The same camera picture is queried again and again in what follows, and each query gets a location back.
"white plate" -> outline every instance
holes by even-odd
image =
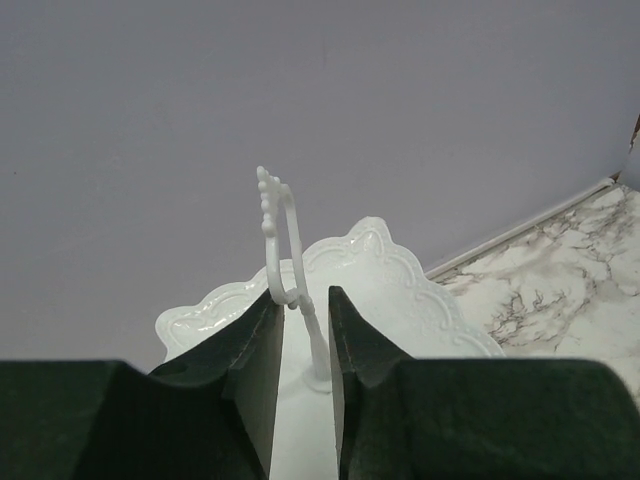
[[[345,237],[326,238],[303,255],[309,294],[325,338],[327,293],[344,288],[362,316],[414,357],[502,357],[498,344],[468,326],[453,296],[427,280],[418,259],[396,245],[381,218],[364,218]],[[295,286],[290,260],[281,262],[286,289]],[[156,332],[167,360],[238,318],[267,288],[263,268],[245,283],[216,288],[192,307],[164,312]],[[299,311],[286,310],[271,478],[337,479],[331,395],[311,392],[301,375],[310,361]]]

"marble countertop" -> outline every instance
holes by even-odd
[[[640,405],[640,193],[614,185],[435,280],[508,356],[602,361]]]

